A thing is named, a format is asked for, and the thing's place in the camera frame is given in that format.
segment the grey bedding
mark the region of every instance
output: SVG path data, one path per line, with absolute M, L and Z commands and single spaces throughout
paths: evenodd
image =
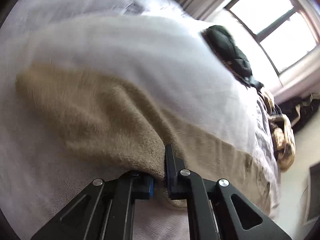
M 20 0 L 0 29 L 0 208 L 22 240 L 94 178 L 124 172 L 60 154 L 67 151 L 62 142 L 14 90 L 16 73 L 35 60 L 89 65 L 144 88 L 188 122 L 252 154 L 277 206 L 277 165 L 255 89 L 236 81 L 204 41 L 176 21 L 106 17 L 136 14 L 191 20 L 172 0 Z M 152 200 L 138 202 L 135 216 L 136 239 L 188 239 L 185 211 Z

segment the window frame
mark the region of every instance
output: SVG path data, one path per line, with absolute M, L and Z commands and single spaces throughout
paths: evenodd
M 285 72 L 286 70 L 288 70 L 289 68 L 291 68 L 293 65 L 295 65 L 295 63 L 293 63 L 292 65 L 288 66 L 287 68 L 285 68 L 282 71 L 278 71 L 278 69 L 276 68 L 275 64 L 272 62 L 271 58 L 269 57 L 269 55 L 267 54 L 267 52 L 265 51 L 265 49 L 262 47 L 262 45 L 260 44 L 260 42 L 262 42 L 266 37 L 268 37 L 273 31 L 275 31 L 281 24 L 283 24 L 285 21 L 287 21 L 294 13 L 299 13 L 303 19 L 305 20 L 305 22 L 307 23 L 313 38 L 315 39 L 316 42 L 316 46 L 319 44 L 320 42 L 320 37 L 318 35 L 318 33 L 316 32 L 315 28 L 312 25 L 312 21 L 308 18 L 305 10 L 303 9 L 302 5 L 298 2 L 298 0 L 290 0 L 293 8 L 291 10 L 289 10 L 288 12 L 286 12 L 284 15 L 282 15 L 281 17 L 279 17 L 278 19 L 276 19 L 273 23 L 271 23 L 268 27 L 264 28 L 262 31 L 260 31 L 258 34 L 255 34 L 251 31 L 251 29 L 237 16 L 235 15 L 232 11 L 231 8 L 238 2 L 239 0 L 231 0 L 230 3 L 228 3 L 228 5 L 225 6 L 225 9 L 234 17 L 236 18 L 240 24 L 246 29 L 246 31 L 253 37 L 253 39 L 256 41 L 256 43 L 259 45 L 259 47 L 262 49 L 262 51 L 264 52 L 264 54 L 266 55 L 266 57 L 268 58 L 268 60 L 270 61 L 273 69 L 275 70 L 277 76 L 279 77 L 283 72 Z

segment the white blanket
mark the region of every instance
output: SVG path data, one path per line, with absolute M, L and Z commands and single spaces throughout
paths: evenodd
M 82 6 L 75 7 L 80 1 Z M 166 9 L 173 10 L 172 2 L 151 1 L 20 0 L 0 29 L 0 208 L 22 240 L 93 179 L 115 179 L 125 172 L 106 173 L 106 167 L 59 154 L 65 147 L 15 93 L 15 75 L 34 60 L 89 66 L 147 90 L 178 116 L 252 154 L 264 167 L 277 205 L 278 173 L 266 112 L 255 89 L 236 81 L 197 34 L 203 23 L 92 15 L 132 14 L 141 5 L 144 14 L 165 16 Z M 155 9 L 145 9 L 148 4 Z M 138 202 L 135 216 L 135 239 L 188 239 L 186 212 Z

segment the beige fleece blanket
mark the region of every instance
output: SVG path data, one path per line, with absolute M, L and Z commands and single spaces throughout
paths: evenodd
M 16 90 L 44 117 L 71 155 L 164 179 L 164 145 L 203 178 L 228 179 L 265 214 L 270 185 L 250 154 L 160 108 L 146 91 L 90 70 L 33 65 Z

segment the patterned fabric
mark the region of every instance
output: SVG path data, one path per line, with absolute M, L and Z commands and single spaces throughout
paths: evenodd
M 276 105 L 269 91 L 262 88 L 258 94 L 263 99 L 269 114 L 268 120 L 278 167 L 285 172 L 291 167 L 296 152 L 290 120 L 285 114 L 272 114 L 275 112 Z

